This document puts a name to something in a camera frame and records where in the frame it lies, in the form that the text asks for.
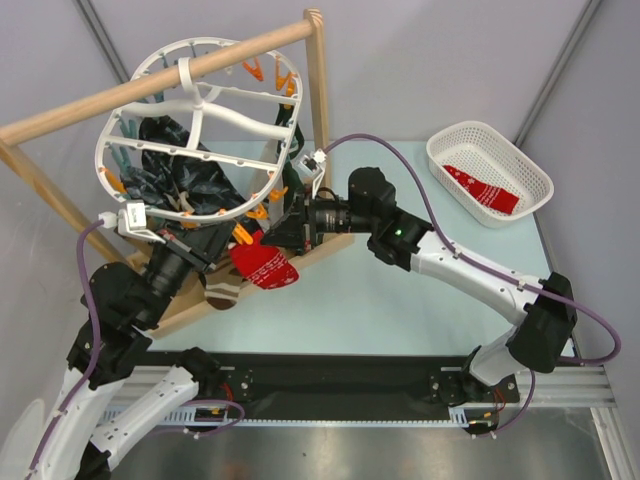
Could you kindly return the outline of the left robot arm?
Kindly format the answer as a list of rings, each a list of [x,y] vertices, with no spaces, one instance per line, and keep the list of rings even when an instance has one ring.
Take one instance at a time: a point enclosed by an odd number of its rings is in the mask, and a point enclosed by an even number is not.
[[[231,226],[168,230],[144,272],[113,262],[87,272],[84,245],[116,216],[105,212],[79,236],[76,257],[89,316],[67,356],[60,394],[27,467],[26,479],[108,479],[122,458],[167,414],[192,400],[230,401],[220,364],[198,347],[179,354],[168,374],[131,407],[98,424],[147,353],[149,331],[194,272],[214,265]]]

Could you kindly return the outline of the white plastic clip hanger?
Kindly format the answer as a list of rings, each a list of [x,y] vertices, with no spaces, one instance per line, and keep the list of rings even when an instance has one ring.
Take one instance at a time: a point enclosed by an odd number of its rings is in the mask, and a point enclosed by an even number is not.
[[[164,46],[135,70],[135,79],[146,78],[175,66],[179,83],[153,95],[115,108],[95,148],[94,169],[100,185],[120,208],[131,198],[121,181],[129,168],[141,165],[148,149],[170,155],[217,163],[245,202],[211,215],[167,211],[145,204],[146,216],[200,226],[244,218],[265,218],[263,206],[276,187],[294,138],[303,100],[299,69],[277,50],[255,55],[224,68],[221,73],[196,76],[190,73],[207,53],[219,53],[233,41],[195,37]],[[293,108],[287,126],[276,126],[279,104]],[[274,163],[259,160],[269,140],[282,143]],[[261,190],[251,191],[254,173],[263,171],[269,180]]]

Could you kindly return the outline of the orange clothespin on rim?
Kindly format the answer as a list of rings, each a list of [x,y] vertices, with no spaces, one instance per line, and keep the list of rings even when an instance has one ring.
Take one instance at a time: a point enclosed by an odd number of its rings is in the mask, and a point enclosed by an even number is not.
[[[273,188],[268,196],[267,199],[270,203],[277,203],[281,200],[284,199],[284,197],[286,196],[286,193],[288,192],[288,187],[284,186],[282,188]]]

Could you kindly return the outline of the red patterned sock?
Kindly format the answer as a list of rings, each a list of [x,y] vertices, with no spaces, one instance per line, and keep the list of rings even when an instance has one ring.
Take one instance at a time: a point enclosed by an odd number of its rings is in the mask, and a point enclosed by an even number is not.
[[[451,165],[445,165],[444,169],[480,205],[511,215],[520,201],[504,188],[484,183]]]
[[[264,290],[292,285],[299,279],[298,270],[274,246],[263,245],[263,231],[252,234],[251,244],[237,244],[230,258],[244,279]]]

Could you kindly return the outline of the orange plastic clothespin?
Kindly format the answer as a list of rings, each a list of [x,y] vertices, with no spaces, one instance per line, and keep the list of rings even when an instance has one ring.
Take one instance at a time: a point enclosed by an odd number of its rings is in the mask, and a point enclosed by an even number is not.
[[[252,235],[240,223],[235,224],[232,236],[238,245],[251,245],[253,243]]]

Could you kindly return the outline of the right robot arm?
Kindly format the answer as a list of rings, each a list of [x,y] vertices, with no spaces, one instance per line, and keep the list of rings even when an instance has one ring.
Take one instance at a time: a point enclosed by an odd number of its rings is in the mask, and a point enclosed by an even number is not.
[[[498,312],[511,329],[476,347],[460,375],[463,398],[484,401],[507,376],[523,369],[548,374],[561,360],[577,321],[572,286],[553,272],[546,279],[517,274],[481,256],[464,261],[434,225],[401,208],[396,189],[378,168],[354,170],[348,195],[312,197],[299,191],[264,234],[265,246],[315,248],[324,234],[364,233],[383,263],[438,279]]]

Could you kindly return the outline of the green and white t-shirt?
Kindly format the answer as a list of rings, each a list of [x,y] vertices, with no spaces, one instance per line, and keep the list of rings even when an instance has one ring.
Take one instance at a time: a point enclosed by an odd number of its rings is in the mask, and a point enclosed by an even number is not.
[[[292,117],[292,111],[293,108],[291,105],[279,104],[279,110],[276,116],[275,125],[287,126]],[[304,147],[304,143],[305,140],[301,128],[299,125],[296,125],[294,138],[289,149],[287,160],[283,166],[281,177],[276,182],[275,187],[275,189],[279,192],[284,189],[286,189],[287,191],[284,193],[283,197],[280,197],[277,201],[269,200],[269,197],[265,198],[263,206],[265,206],[265,209],[267,210],[268,217],[266,219],[258,220],[260,226],[265,230],[268,226],[270,226],[271,223],[279,220],[284,215],[284,213],[291,206],[296,191],[304,186],[299,174],[294,170],[294,167],[292,165],[292,161],[296,159],[301,153],[302,147]],[[264,146],[259,160],[274,163],[278,160],[278,157],[281,153],[281,148],[281,142],[269,140]],[[250,190],[252,192],[261,190],[268,182],[268,180],[269,176],[267,173],[263,171],[254,173],[251,180]]]

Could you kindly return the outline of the white perforated plastic basket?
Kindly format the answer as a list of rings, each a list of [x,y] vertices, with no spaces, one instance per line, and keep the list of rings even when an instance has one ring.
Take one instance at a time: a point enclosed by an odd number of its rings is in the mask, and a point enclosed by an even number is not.
[[[428,166],[441,185],[483,226],[502,228],[535,212],[554,194],[549,177],[493,127],[463,121],[434,134],[426,144]],[[451,165],[520,198],[511,215],[480,205],[444,169]]]

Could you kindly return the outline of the dark leaf-print shorts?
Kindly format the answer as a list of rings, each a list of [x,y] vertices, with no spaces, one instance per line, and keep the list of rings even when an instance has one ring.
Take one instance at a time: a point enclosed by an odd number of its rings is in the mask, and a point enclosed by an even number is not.
[[[148,149],[121,181],[131,198],[167,211],[211,215],[245,202],[217,163]]]

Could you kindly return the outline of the aluminium frame rail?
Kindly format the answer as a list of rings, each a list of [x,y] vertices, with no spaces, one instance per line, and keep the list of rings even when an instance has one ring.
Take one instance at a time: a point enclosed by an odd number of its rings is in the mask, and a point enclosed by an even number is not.
[[[349,391],[344,384],[330,392],[325,385],[281,388],[251,381],[242,388],[230,380],[220,398],[191,401],[157,420],[157,425],[207,431],[233,421],[243,426],[390,426],[465,427],[494,422],[519,408],[612,408],[615,401],[603,371],[561,368],[550,375],[521,373],[491,389],[479,402],[464,402],[452,384],[454,370],[420,380],[415,392],[406,386],[373,384]]]

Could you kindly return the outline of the brown striped sock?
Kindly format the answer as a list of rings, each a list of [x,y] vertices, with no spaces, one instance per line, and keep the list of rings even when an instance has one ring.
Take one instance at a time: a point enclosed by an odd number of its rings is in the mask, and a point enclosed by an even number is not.
[[[244,277],[231,266],[205,275],[202,282],[207,303],[215,310],[225,311],[237,304]]]

